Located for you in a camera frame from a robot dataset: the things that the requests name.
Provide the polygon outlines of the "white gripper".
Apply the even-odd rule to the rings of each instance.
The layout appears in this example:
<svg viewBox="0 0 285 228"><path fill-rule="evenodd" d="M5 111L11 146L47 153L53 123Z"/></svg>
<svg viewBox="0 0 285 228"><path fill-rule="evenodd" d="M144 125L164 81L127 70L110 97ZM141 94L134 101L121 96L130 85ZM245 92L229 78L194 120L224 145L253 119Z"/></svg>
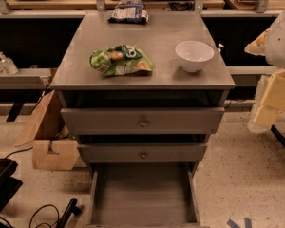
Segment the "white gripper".
<svg viewBox="0 0 285 228"><path fill-rule="evenodd" d="M269 29L264 30L244 51L255 56L267 56L269 32ZM248 129L253 133L269 131L281 111L285 111L285 69L270 76L261 102L266 106L254 105L247 123Z"/></svg>

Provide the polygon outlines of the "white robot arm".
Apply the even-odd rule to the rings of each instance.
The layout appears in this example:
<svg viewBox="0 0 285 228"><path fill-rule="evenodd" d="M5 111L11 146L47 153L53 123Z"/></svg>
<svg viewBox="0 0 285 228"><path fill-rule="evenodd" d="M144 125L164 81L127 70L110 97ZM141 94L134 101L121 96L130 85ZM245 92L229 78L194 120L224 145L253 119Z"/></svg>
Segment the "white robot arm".
<svg viewBox="0 0 285 228"><path fill-rule="evenodd" d="M271 76L263 75L258 81L248 122L251 132L263 133L285 111L285 10L244 51L264 56L268 64L277 67Z"/></svg>

